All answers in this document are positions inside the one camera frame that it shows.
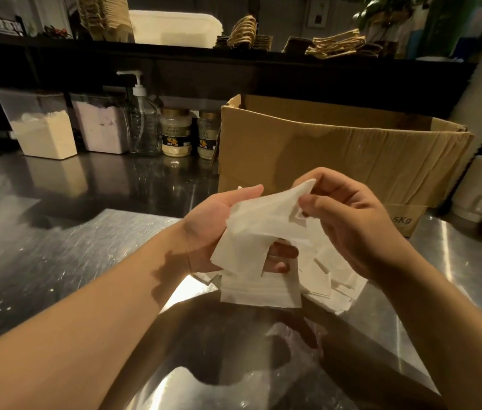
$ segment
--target metal table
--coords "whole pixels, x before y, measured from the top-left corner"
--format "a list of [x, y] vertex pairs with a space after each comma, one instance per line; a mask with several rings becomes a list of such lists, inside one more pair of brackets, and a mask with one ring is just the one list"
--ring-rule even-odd
[[[196, 158], [0, 157], [0, 334], [95, 279], [217, 189]], [[482, 307], [482, 236], [422, 218], [410, 242]], [[340, 317], [219, 303], [186, 278], [102, 409], [443, 408], [385, 296]]]

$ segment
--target forearm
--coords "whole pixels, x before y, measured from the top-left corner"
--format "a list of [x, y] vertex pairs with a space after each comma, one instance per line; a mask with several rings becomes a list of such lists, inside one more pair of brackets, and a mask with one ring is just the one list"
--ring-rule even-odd
[[179, 225], [0, 337], [0, 409], [96, 409], [187, 275]]
[[379, 282], [450, 409], [482, 408], [482, 311], [414, 252]]

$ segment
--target person's right hand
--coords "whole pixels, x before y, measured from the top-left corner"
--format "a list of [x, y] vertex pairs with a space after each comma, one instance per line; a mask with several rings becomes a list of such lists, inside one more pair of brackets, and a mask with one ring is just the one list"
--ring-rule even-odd
[[317, 182], [311, 194], [299, 198], [299, 205], [321, 219], [334, 247], [358, 274], [379, 282], [379, 270], [404, 268], [412, 261], [415, 249], [366, 185], [337, 171], [315, 168], [292, 186], [312, 178]]

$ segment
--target human arm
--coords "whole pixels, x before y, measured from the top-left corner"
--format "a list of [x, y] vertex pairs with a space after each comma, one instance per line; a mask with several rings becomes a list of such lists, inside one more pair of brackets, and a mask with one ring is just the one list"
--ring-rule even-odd
[[[215, 194], [59, 303], [0, 337], [1, 409], [97, 409], [183, 278], [209, 272], [230, 207], [262, 186]], [[270, 254], [294, 257], [292, 247]], [[268, 259], [267, 267], [284, 267]]]
[[448, 408], [482, 409], [482, 311], [402, 237], [368, 187], [326, 168], [294, 185], [310, 178], [317, 183], [300, 206], [383, 290]]

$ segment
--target cardboard box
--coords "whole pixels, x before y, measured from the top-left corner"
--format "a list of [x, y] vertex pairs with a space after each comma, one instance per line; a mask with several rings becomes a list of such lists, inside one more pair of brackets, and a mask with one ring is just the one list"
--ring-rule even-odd
[[368, 185], [408, 237], [445, 198], [471, 139], [466, 127], [427, 116], [238, 95], [222, 107], [218, 190], [263, 184], [276, 193], [328, 167]]

